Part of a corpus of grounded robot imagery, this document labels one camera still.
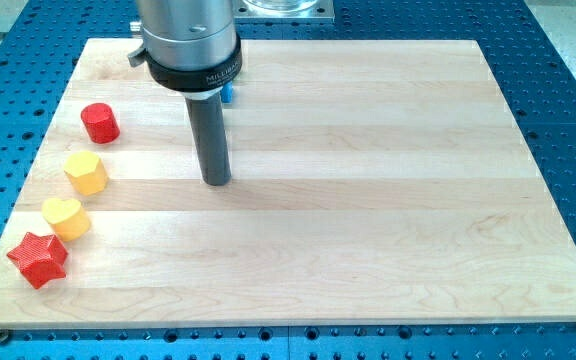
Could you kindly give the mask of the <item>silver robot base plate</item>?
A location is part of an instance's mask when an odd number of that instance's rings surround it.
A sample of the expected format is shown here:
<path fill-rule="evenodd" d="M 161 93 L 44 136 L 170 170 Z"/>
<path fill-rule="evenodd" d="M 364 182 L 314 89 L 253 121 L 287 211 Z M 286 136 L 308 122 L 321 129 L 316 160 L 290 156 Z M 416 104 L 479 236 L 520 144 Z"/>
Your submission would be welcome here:
<path fill-rule="evenodd" d="M 235 18 L 242 23 L 335 19 L 333 0 L 233 0 L 232 5 Z"/>

